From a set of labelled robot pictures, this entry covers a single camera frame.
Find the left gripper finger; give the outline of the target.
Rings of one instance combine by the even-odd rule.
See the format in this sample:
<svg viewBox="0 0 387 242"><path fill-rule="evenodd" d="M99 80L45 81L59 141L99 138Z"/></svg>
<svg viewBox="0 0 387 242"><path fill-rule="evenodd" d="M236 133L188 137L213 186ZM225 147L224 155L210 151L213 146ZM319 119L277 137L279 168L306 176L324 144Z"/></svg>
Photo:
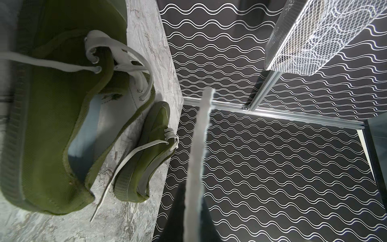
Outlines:
<svg viewBox="0 0 387 242"><path fill-rule="evenodd" d="M174 202L168 216L165 228L158 239L158 242L182 242L183 241L183 219L184 219L184 199L185 199L185 187L184 181L178 186L177 193L175 194ZM222 239L208 210L206 201L202 199L201 209L201 239L200 242L221 242Z"/></svg>

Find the olive green shoe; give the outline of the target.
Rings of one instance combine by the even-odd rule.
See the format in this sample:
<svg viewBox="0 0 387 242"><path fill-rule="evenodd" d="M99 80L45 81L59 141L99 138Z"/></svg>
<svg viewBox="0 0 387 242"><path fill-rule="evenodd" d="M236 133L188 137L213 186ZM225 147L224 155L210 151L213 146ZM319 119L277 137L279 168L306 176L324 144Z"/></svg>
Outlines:
<svg viewBox="0 0 387 242"><path fill-rule="evenodd" d="M15 99L1 158L1 190L13 205L66 215L95 200L91 188L121 134L153 103L151 65L127 44L126 1L23 1L13 63ZM144 104L81 182L68 159L94 96Z"/></svg>
<svg viewBox="0 0 387 242"><path fill-rule="evenodd" d="M124 202L142 203L150 198L149 182L178 148L179 137L169 125L170 106L155 103L145 119L138 146L123 158L104 190L90 221L97 216L111 186L114 196Z"/></svg>

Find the light blue insole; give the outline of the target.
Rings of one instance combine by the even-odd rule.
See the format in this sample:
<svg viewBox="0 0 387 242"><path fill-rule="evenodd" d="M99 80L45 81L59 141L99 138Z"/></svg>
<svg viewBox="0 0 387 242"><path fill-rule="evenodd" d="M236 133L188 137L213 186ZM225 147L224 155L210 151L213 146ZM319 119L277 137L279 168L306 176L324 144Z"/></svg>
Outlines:
<svg viewBox="0 0 387 242"><path fill-rule="evenodd" d="M87 116L71 142L68 159L71 168L84 182L94 161L113 143L123 126L144 104L135 95L126 94L118 100L93 97Z"/></svg>

